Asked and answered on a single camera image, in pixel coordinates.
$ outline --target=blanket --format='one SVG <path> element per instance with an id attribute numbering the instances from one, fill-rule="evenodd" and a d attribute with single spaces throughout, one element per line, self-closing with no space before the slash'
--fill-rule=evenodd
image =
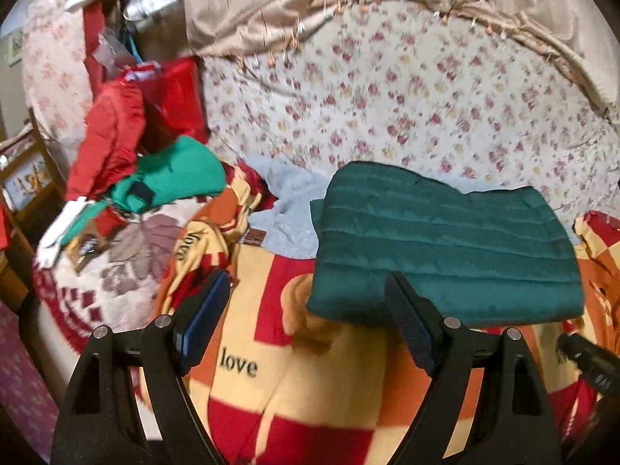
<path id="1" fill-rule="evenodd" d="M 254 212 L 248 218 L 251 227 L 267 233 L 262 246 L 285 257 L 315 258 L 319 240 L 312 226 L 310 201 L 325 197 L 329 178 L 284 159 L 262 155 L 246 157 L 246 164 L 278 198 L 273 208 Z"/>
<path id="2" fill-rule="evenodd" d="M 584 239 L 575 247 L 584 315 L 519 327 L 564 441 L 584 427 L 596 396 L 579 380 L 575 365 L 557 355 L 557 337 L 579 332 L 618 352 L 620 320 L 611 310 L 620 306 L 620 231 L 604 218 L 593 213 L 576 227 Z M 240 245 L 235 261 L 238 283 L 227 313 L 186 380 L 224 459 L 269 465 L 387 463 L 429 386 L 398 334 L 308 313 L 312 260 Z M 500 334 L 503 327 L 486 330 Z M 466 442 L 481 379 L 482 372 L 472 372 L 448 455 Z"/>
<path id="3" fill-rule="evenodd" d="M 229 265 L 229 246 L 246 231 L 247 216 L 261 199 L 262 194 L 252 193 L 246 174 L 236 167 L 222 194 L 198 210 L 182 232 L 159 286 L 154 309 L 178 307 L 185 297 L 198 290 L 214 267 L 228 267 L 229 273 L 234 273 L 234 267 Z"/>

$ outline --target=light blue fleece blanket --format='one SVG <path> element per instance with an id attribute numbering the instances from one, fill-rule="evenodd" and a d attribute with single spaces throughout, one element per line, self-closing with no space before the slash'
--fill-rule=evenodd
<path id="1" fill-rule="evenodd" d="M 281 158 L 250 155 L 245 161 L 265 180 L 269 191 L 278 198 L 272 209 L 254 212 L 248 218 L 250 227 L 266 231 L 263 248 L 288 258 L 315 258 L 319 240 L 312 225 L 310 201 L 325 197 L 331 177 L 309 172 Z M 440 173 L 419 174 L 441 181 L 463 194 L 511 188 L 480 179 L 471 180 Z M 579 241 L 571 226 L 564 228 L 573 243 Z"/>

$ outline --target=red jacket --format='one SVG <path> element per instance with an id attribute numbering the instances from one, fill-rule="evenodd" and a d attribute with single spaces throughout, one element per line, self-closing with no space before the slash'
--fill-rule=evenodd
<path id="1" fill-rule="evenodd" d="M 86 116 L 86 137 L 71 166 L 65 200 L 97 198 L 136 170 L 136 148 L 145 130 L 137 86 L 108 82 Z"/>

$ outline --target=metal screw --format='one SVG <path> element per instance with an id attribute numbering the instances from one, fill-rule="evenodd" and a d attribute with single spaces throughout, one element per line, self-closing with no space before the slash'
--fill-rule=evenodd
<path id="1" fill-rule="evenodd" d="M 105 337 L 107 333 L 108 328 L 105 325 L 100 325 L 97 327 L 97 329 L 94 330 L 92 335 L 94 335 L 97 339 L 101 339 L 102 337 Z"/>
<path id="2" fill-rule="evenodd" d="M 159 327 L 160 329 L 167 327 L 168 325 L 170 325 L 171 322 L 172 318 L 170 318 L 170 315 L 159 315 L 157 318 L 155 318 L 155 326 Z"/>
<path id="3" fill-rule="evenodd" d="M 446 317 L 443 323 L 449 329 L 458 329 L 461 326 L 461 321 L 453 316 Z"/>
<path id="4" fill-rule="evenodd" d="M 508 337 L 510 337 L 513 341 L 519 341 L 521 338 L 521 332 L 517 329 L 510 328 L 506 334 L 508 334 Z"/>

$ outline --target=wooden chair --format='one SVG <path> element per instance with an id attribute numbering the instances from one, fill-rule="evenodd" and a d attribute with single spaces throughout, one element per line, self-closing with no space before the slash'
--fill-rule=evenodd
<path id="1" fill-rule="evenodd" d="M 22 153 L 15 156 L 6 168 L 0 170 L 0 180 L 2 183 L 2 192 L 5 190 L 5 184 L 7 180 L 10 180 L 13 174 L 15 174 L 24 165 L 27 165 L 34 156 L 41 155 L 50 174 L 51 181 L 36 191 L 35 196 L 21 209 L 12 211 L 7 205 L 4 193 L 0 194 L 0 205 L 4 208 L 10 223 L 10 238 L 15 239 L 23 247 L 28 258 L 32 261 L 35 254 L 36 246 L 30 242 L 26 234 L 24 234 L 23 226 L 35 213 L 41 212 L 42 208 L 50 204 L 50 200 L 57 199 L 60 204 L 64 203 L 64 180 L 56 163 L 52 159 L 50 153 L 45 146 L 45 142 L 39 131 L 36 118 L 30 110 L 30 122 L 32 123 L 32 132 L 26 136 L 32 140 L 30 144 Z"/>

